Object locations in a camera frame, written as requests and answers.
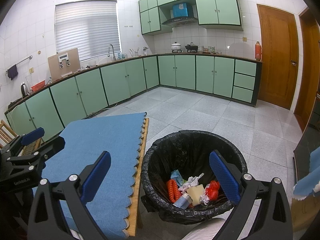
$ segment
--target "black garbage bag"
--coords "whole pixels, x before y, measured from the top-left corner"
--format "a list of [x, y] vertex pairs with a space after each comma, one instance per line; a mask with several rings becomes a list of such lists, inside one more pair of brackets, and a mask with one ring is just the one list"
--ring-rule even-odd
[[169, 200], [166, 182], [171, 172], [179, 170], [188, 180], [190, 176], [199, 176], [199, 184], [205, 187], [215, 180], [209, 165], [209, 155], [218, 150], [228, 163], [233, 163], [243, 173], [247, 173], [247, 164], [241, 152], [225, 138], [205, 131], [183, 130], [156, 140], [144, 156], [141, 168], [141, 180], [145, 195], [142, 203], [148, 212], [159, 212], [163, 221], [184, 225], [196, 224], [223, 214], [233, 208], [220, 188], [217, 201], [194, 208], [181, 209]]

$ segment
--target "window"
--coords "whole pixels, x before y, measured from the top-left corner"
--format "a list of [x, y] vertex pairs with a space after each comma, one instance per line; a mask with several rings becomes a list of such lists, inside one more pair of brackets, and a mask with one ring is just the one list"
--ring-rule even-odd
[[80, 61], [120, 52], [116, 1], [81, 1], [56, 6], [57, 51], [78, 48]]

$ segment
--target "drawer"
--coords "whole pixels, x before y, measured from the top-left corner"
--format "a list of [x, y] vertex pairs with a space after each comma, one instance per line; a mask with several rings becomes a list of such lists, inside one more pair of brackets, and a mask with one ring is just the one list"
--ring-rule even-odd
[[236, 72], [256, 76], [257, 64], [249, 61], [236, 59]]
[[232, 98], [251, 103], [252, 93], [253, 91], [249, 89], [233, 87]]
[[235, 73], [234, 85], [253, 90], [255, 77]]

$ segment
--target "tiled floor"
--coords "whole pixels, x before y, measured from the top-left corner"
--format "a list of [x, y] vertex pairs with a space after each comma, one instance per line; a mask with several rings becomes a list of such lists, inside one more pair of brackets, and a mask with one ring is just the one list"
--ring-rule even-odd
[[[106, 115], [147, 112], [150, 118], [147, 149], [167, 134], [179, 130], [204, 130], [231, 141], [244, 155], [248, 172], [256, 179], [279, 177], [291, 203], [294, 186], [293, 150], [302, 133], [293, 113], [273, 104], [258, 101], [256, 108], [228, 100], [177, 89], [159, 87], [107, 110]], [[259, 202], [241, 237], [248, 234]], [[143, 229], [132, 239], [179, 240], [195, 225], [163, 222], [157, 213], [148, 213], [140, 202]]]

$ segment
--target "striped fabric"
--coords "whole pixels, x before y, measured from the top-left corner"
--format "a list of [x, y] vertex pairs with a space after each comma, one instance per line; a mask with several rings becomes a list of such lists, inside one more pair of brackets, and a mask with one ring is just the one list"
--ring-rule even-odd
[[213, 218], [193, 228], [182, 240], [212, 240], [226, 220]]

